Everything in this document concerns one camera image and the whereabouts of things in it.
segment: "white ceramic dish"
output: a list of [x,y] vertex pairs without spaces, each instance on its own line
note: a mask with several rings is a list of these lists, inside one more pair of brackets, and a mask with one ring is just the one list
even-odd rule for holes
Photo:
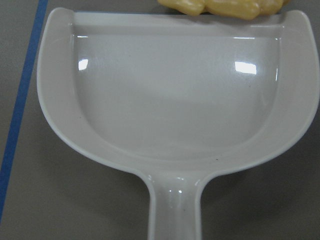
[[300,11],[248,22],[57,8],[37,88],[62,140],[146,183],[149,240],[200,240],[207,182],[278,156],[308,129],[319,61]]

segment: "white scoop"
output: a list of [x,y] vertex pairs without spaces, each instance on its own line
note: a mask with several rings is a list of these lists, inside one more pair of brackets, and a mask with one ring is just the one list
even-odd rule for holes
[[306,132],[319,61],[300,11],[242,21],[57,8],[37,87],[62,140],[146,183],[149,240],[200,240],[208,181],[264,163]]

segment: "yellow object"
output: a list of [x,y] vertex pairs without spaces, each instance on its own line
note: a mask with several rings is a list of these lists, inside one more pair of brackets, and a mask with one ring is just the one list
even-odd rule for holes
[[161,5],[197,16],[204,12],[252,20],[277,13],[290,0],[158,0]]

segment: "glossy white surface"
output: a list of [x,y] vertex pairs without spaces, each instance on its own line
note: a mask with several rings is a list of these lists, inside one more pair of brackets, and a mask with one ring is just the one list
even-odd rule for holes
[[299,11],[244,22],[57,8],[37,81],[44,115],[67,144],[145,181],[156,240],[201,239],[206,183],[290,148],[320,88]]

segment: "scoop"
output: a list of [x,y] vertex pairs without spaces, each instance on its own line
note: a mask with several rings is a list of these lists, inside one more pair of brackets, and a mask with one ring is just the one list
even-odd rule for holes
[[136,174],[150,192],[149,240],[200,240],[213,178],[294,145],[319,102],[306,15],[49,15],[37,90],[55,133],[84,156]]

